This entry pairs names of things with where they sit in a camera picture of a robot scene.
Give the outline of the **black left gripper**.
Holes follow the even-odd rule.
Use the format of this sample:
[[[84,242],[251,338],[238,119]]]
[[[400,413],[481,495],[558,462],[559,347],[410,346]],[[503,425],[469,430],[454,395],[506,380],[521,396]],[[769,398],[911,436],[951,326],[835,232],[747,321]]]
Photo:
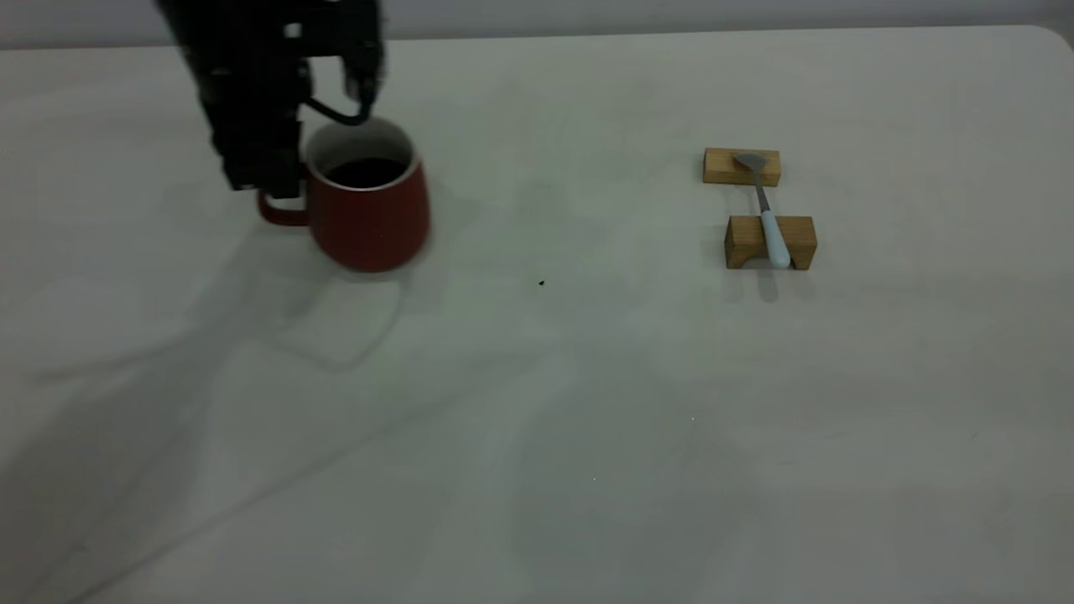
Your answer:
[[[230,188],[271,188],[276,200],[299,198],[305,166],[297,113],[313,89],[308,61],[287,54],[229,58],[188,51],[185,64]]]

